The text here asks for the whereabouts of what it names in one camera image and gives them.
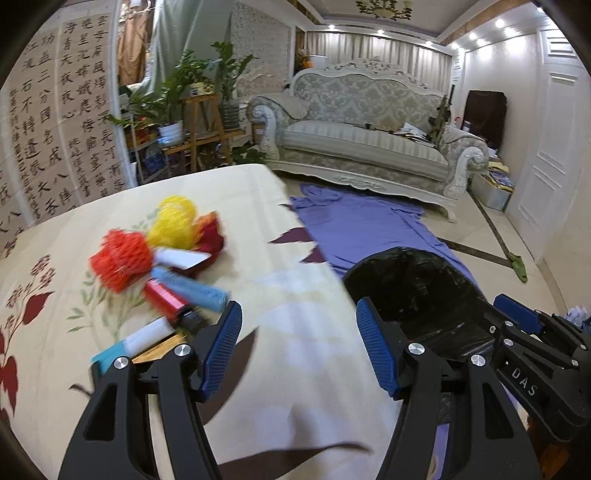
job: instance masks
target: patterned upholstered sofa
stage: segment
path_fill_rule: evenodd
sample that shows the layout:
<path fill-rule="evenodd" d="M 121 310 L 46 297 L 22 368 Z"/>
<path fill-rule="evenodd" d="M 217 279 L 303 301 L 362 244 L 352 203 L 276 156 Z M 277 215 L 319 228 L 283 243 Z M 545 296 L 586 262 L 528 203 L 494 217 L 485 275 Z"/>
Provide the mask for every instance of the patterned upholstered sofa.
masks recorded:
<path fill-rule="evenodd" d="M 260 148 L 273 170 L 434 203 L 454 221 L 467 170 L 488 165 L 486 144 L 452 127 L 438 150 L 388 133 L 405 122 L 429 132 L 442 97 L 390 64 L 351 62 L 303 70 L 289 95 L 254 97 L 247 114 L 265 123 Z"/>

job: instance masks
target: chandelier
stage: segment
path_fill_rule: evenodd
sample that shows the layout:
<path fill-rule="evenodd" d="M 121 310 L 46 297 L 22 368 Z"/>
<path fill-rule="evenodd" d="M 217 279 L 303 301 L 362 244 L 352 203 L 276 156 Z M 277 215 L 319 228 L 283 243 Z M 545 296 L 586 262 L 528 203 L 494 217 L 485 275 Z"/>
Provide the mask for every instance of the chandelier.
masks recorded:
<path fill-rule="evenodd" d="M 398 0 L 357 0 L 357 8 L 363 14 L 375 15 L 375 18 L 390 20 L 410 20 L 413 14 L 413 0 L 400 0 L 404 8 L 396 9 Z"/>

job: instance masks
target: calligraphy scroll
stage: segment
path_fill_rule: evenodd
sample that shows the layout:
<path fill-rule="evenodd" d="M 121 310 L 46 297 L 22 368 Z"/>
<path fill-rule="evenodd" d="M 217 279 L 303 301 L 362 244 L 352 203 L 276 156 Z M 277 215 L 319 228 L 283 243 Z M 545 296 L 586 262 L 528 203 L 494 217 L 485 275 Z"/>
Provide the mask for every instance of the calligraphy scroll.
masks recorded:
<path fill-rule="evenodd" d="M 106 119 L 115 107 L 117 2 L 82 5 L 41 27 L 2 87 L 0 252 L 24 229 L 132 181 Z"/>

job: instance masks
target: sofa armrest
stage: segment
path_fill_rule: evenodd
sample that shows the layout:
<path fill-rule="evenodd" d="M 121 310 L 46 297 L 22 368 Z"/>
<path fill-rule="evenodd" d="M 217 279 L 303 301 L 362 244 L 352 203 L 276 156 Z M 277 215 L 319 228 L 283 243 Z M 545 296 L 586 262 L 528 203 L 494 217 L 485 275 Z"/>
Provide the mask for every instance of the sofa armrest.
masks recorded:
<path fill-rule="evenodd" d="M 439 151 L 450 168 L 443 190 L 446 197 L 457 199 L 466 191 L 468 171 L 480 173 L 488 169 L 488 146 L 480 138 L 457 128 L 448 127 Z"/>
<path fill-rule="evenodd" d="M 303 118 L 308 106 L 307 102 L 286 93 L 256 96 L 248 103 L 248 119 L 252 123 L 265 124 L 259 147 L 270 160 L 279 159 L 278 147 L 284 130 Z"/>

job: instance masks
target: silver screw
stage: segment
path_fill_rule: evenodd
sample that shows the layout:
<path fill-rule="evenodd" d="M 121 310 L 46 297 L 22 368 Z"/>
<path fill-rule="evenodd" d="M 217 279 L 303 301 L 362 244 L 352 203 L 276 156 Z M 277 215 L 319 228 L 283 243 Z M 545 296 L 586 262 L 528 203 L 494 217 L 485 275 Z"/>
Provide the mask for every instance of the silver screw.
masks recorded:
<path fill-rule="evenodd" d="M 482 357 L 480 355 L 472 355 L 470 360 L 472 360 L 472 363 L 474 365 L 476 365 L 477 367 L 482 367 L 486 363 L 486 360 L 484 360 L 484 357 Z"/>
<path fill-rule="evenodd" d="M 425 347 L 420 343 L 411 343 L 408 346 L 408 351 L 411 352 L 413 355 L 422 355 L 425 353 Z"/>
<path fill-rule="evenodd" d="M 185 356 L 191 352 L 191 347 L 188 346 L 186 343 L 182 343 L 181 345 L 177 345 L 174 349 L 174 354 L 176 356 Z"/>
<path fill-rule="evenodd" d="M 122 368 L 125 368 L 129 365 L 129 359 L 126 356 L 120 356 L 119 358 L 115 359 L 113 365 L 117 370 L 121 370 Z"/>

